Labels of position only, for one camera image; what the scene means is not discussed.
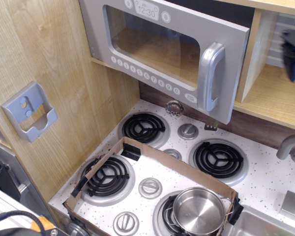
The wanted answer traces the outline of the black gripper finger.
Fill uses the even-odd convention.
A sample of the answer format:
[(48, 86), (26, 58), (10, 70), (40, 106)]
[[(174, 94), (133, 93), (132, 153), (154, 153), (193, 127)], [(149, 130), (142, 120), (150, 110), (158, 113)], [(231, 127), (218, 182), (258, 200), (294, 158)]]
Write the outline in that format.
[(295, 82), (295, 29), (282, 32), (283, 64), (289, 79)]

